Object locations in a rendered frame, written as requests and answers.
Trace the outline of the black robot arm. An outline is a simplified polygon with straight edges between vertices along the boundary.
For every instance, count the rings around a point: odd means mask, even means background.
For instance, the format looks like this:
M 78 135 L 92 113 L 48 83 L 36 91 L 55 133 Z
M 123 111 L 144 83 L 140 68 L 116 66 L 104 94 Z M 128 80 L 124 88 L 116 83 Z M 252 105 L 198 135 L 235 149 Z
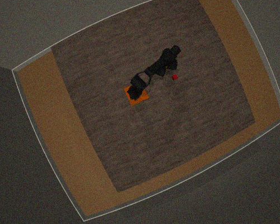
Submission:
M 137 73 L 132 79 L 132 86 L 129 87 L 127 93 L 130 96 L 130 99 L 137 100 L 139 96 L 142 95 L 143 90 L 150 84 L 151 78 L 155 75 L 156 71 L 159 70 L 163 65 L 169 64 L 166 69 L 176 70 L 177 69 L 177 60 L 175 59 L 177 55 L 181 52 L 179 46 L 174 45 L 171 49 L 164 49 L 160 59 L 158 59 L 153 65 L 147 67 L 143 72 Z M 146 84 L 138 74 L 146 73 L 150 78 L 148 84 Z

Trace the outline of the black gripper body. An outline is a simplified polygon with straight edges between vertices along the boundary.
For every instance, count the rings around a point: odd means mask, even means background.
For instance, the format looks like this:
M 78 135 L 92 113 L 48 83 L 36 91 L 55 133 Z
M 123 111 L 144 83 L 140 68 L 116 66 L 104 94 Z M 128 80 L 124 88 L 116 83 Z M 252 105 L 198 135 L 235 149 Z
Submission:
M 166 69 L 166 67 L 168 67 L 168 66 L 169 66 L 169 64 L 163 65 L 159 70 L 156 71 L 155 74 L 157 74 L 157 75 L 163 77 L 164 74 L 165 74 L 165 72 L 166 72 L 165 69 Z

